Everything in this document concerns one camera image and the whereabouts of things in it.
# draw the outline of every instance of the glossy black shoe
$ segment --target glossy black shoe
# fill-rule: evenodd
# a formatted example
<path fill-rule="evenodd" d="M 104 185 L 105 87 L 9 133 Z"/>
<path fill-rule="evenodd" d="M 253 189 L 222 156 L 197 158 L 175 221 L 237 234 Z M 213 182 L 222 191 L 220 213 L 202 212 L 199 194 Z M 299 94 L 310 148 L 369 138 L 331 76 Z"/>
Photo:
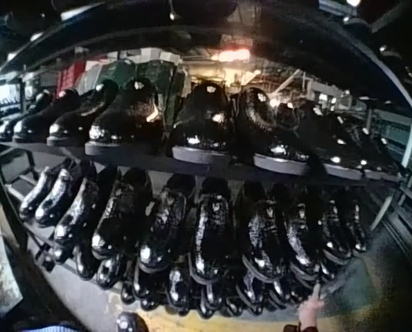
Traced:
<path fill-rule="evenodd" d="M 209 320 L 215 314 L 215 310 L 211 310 L 207 307 L 206 301 L 203 297 L 197 300 L 197 312 L 203 320 Z"/>
<path fill-rule="evenodd" d="M 25 113 L 4 122 L 0 126 L 0 142 L 10 142 L 12 140 L 13 128 L 15 125 L 24 118 L 32 116 L 45 109 L 52 102 L 52 100 L 53 96 L 47 90 L 43 90 L 40 94 L 38 94 L 35 98 L 35 102 L 29 106 Z"/>
<path fill-rule="evenodd" d="M 157 298 L 156 292 L 164 283 L 164 274 L 155 273 L 149 275 L 143 272 L 138 264 L 135 264 L 133 277 L 133 292 L 136 299 L 139 300 L 155 300 Z"/>
<path fill-rule="evenodd" d="M 46 142 L 48 128 L 63 114 L 80 106 L 80 96 L 75 89 L 60 92 L 57 99 L 42 111 L 19 121 L 13 129 L 16 143 Z"/>
<path fill-rule="evenodd" d="M 312 290 L 304 287 L 294 275 L 289 275 L 287 281 L 290 285 L 290 302 L 293 304 L 301 304 L 309 298 Z"/>
<path fill-rule="evenodd" d="M 280 113 L 283 119 L 275 118 L 263 90 L 248 88 L 241 92 L 238 110 L 235 130 L 243 158 L 253 158 L 255 166 L 274 172 L 302 175 L 308 171 L 309 149 L 293 128 L 287 127 L 284 114 Z"/>
<path fill-rule="evenodd" d="M 134 78 L 93 122 L 86 154 L 154 151 L 161 144 L 163 127 L 155 86 L 147 78 Z"/>
<path fill-rule="evenodd" d="M 179 256 L 179 240 L 195 195 L 195 177 L 174 174 L 148 218 L 139 250 L 139 266 L 147 273 L 165 270 Z"/>
<path fill-rule="evenodd" d="M 340 190 L 335 194 L 338 217 L 344 235 L 355 254 L 367 250 L 366 233 L 360 221 L 360 207 L 357 195 L 351 190 Z"/>
<path fill-rule="evenodd" d="M 165 285 L 169 305 L 175 310 L 189 308 L 191 288 L 191 279 L 187 266 L 172 267 Z"/>
<path fill-rule="evenodd" d="M 242 315 L 246 305 L 236 293 L 237 277 L 234 273 L 228 274 L 224 280 L 224 303 L 221 307 L 221 314 L 224 317 L 239 317 Z"/>
<path fill-rule="evenodd" d="M 53 261 L 58 265 L 64 264 L 64 262 L 72 256 L 72 253 L 73 247 L 62 247 L 56 243 L 53 244 Z"/>
<path fill-rule="evenodd" d="M 287 307 L 283 306 L 282 304 L 276 304 L 270 297 L 267 297 L 265 302 L 265 308 L 270 313 L 274 313 L 277 310 L 285 310 Z"/>
<path fill-rule="evenodd" d="M 246 182 L 235 202 L 242 262 L 259 280 L 273 282 L 285 267 L 285 250 L 278 237 L 276 204 L 259 182 Z"/>
<path fill-rule="evenodd" d="M 69 170 L 62 169 L 52 190 L 35 211 L 37 225 L 41 228 L 56 225 L 72 204 L 83 178 L 95 177 L 94 164 L 86 160 Z"/>
<path fill-rule="evenodd" d="M 310 195 L 307 203 L 308 218 L 313 219 L 310 222 L 317 225 L 324 256 L 336 264 L 347 264 L 352 258 L 352 249 L 341 227 L 335 200 L 330 198 L 326 203 L 316 193 Z"/>
<path fill-rule="evenodd" d="M 274 283 L 267 285 L 267 296 L 269 303 L 273 304 L 277 309 L 286 309 L 291 299 L 291 290 L 287 278 L 282 277 Z"/>
<path fill-rule="evenodd" d="M 248 307 L 255 309 L 262 306 L 265 283 L 258 280 L 250 270 L 245 270 L 235 287 L 237 294 Z"/>
<path fill-rule="evenodd" d="M 152 183 L 142 169 L 130 169 L 115 181 L 109 201 L 92 237 L 95 257 L 105 259 L 132 250 L 138 241 L 145 209 L 152 200 Z"/>
<path fill-rule="evenodd" d="M 331 282 L 337 277 L 341 266 L 329 261 L 327 258 L 323 257 L 320 262 L 320 276 L 324 282 Z"/>
<path fill-rule="evenodd" d="M 207 308 L 210 310 L 220 310 L 225 298 L 224 282 L 218 281 L 213 284 L 203 286 L 201 290 L 201 298 Z"/>
<path fill-rule="evenodd" d="M 82 180 L 75 200 L 55 228 L 55 242 L 61 246 L 74 246 L 81 238 L 91 240 L 117 177 L 118 169 L 108 166 L 97 179 Z"/>
<path fill-rule="evenodd" d="M 321 122 L 322 111 L 318 104 L 309 100 L 297 100 L 294 112 L 295 132 L 303 144 L 318 156 L 328 174 L 352 180 L 362 178 L 363 158 L 349 142 L 340 144 L 337 133 L 325 127 Z"/>
<path fill-rule="evenodd" d="M 92 255 L 90 241 L 81 241 L 75 249 L 76 272 L 82 280 L 90 280 L 96 274 L 101 261 Z"/>
<path fill-rule="evenodd" d="M 112 288 L 123 277 L 126 265 L 127 261 L 122 254 L 102 261 L 96 273 L 96 283 L 102 289 Z"/>
<path fill-rule="evenodd" d="M 382 61 L 394 72 L 412 98 L 412 72 L 404 63 L 401 55 L 389 47 L 381 48 L 380 53 Z"/>
<path fill-rule="evenodd" d="M 274 185 L 271 193 L 281 191 L 277 190 L 275 186 L 277 185 Z M 283 201 L 278 200 L 278 197 L 275 199 L 279 205 L 283 203 Z M 309 230 L 306 216 L 305 195 L 300 193 L 298 200 L 283 210 L 285 234 L 289 244 L 289 265 L 291 270 L 301 279 L 315 280 L 319 271 L 319 261 L 316 255 L 317 243 Z"/>
<path fill-rule="evenodd" d="M 370 143 L 367 129 L 352 125 L 353 117 L 341 116 L 330 113 L 319 118 L 321 124 L 327 131 L 333 134 L 340 145 L 349 145 L 362 157 L 361 169 L 368 178 L 379 180 L 383 174 L 386 163 L 379 157 L 379 152 Z"/>
<path fill-rule="evenodd" d="M 159 302 L 155 299 L 142 299 L 140 301 L 140 306 L 144 311 L 153 311 L 159 307 Z"/>
<path fill-rule="evenodd" d="M 103 80 L 94 90 L 84 95 L 81 107 L 60 116 L 50 127 L 47 145 L 53 147 L 84 146 L 89 140 L 90 126 L 114 101 L 118 85 L 112 80 Z"/>
<path fill-rule="evenodd" d="M 187 97 L 170 134 L 175 159 L 190 163 L 229 163 L 233 124 L 224 89 L 197 85 Z"/>
<path fill-rule="evenodd" d="M 247 311 L 250 312 L 253 316 L 261 316 L 264 311 L 263 306 L 248 306 Z"/>
<path fill-rule="evenodd" d="M 372 144 L 379 152 L 381 158 L 386 161 L 387 167 L 385 169 L 386 175 L 383 176 L 385 180 L 398 182 L 401 181 L 401 174 L 404 173 L 404 168 L 399 164 L 388 151 L 388 142 L 379 134 L 372 136 Z"/>
<path fill-rule="evenodd" d="M 143 318 L 123 311 L 116 319 L 116 332 L 149 332 L 149 329 Z"/>
<path fill-rule="evenodd" d="M 201 285 L 219 281 L 232 250 L 231 191 L 227 181 L 206 178 L 199 193 L 197 223 L 189 252 L 191 277 Z"/>
<path fill-rule="evenodd" d="M 132 304 L 137 300 L 134 294 L 135 267 L 136 262 L 134 260 L 129 260 L 127 262 L 127 267 L 123 278 L 123 285 L 121 286 L 121 302 L 127 305 Z"/>
<path fill-rule="evenodd" d="M 19 206 L 19 218 L 27 221 L 35 216 L 39 204 L 47 197 L 52 190 L 58 174 L 62 168 L 70 168 L 73 166 L 71 159 L 66 159 L 63 163 L 53 168 L 45 167 L 39 175 L 36 186 L 24 197 L 24 200 Z"/>

